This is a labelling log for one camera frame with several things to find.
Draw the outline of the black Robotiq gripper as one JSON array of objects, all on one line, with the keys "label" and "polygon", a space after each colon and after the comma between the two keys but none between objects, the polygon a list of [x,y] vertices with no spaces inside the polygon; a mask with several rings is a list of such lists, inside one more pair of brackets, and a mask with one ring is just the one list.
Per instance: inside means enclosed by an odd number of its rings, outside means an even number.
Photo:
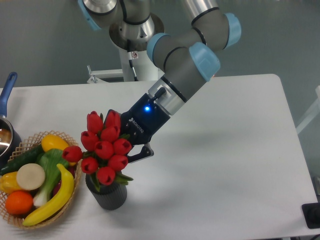
[{"label": "black Robotiq gripper", "polygon": [[140,152],[128,155],[128,163],[150,158],[154,151],[150,146],[152,136],[170,119],[159,105],[152,102],[148,94],[144,94],[127,112],[122,114],[110,109],[104,121],[106,128],[116,126],[120,133],[129,135],[132,145],[143,145]]}]

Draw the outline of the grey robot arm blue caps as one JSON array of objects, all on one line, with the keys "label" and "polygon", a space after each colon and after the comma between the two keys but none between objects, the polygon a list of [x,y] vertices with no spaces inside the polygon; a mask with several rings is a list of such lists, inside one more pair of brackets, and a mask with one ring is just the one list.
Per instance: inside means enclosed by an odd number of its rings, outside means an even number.
[{"label": "grey robot arm blue caps", "polygon": [[130,163],[151,157],[152,136],[220,69],[216,51],[236,44],[242,34],[238,18],[222,13],[214,0],[185,0],[191,29],[178,36],[165,33],[148,0],[80,0],[90,27],[108,29],[118,48],[121,69],[90,71],[97,78],[123,77],[126,82],[154,81],[121,119],[121,133],[140,145]]}]

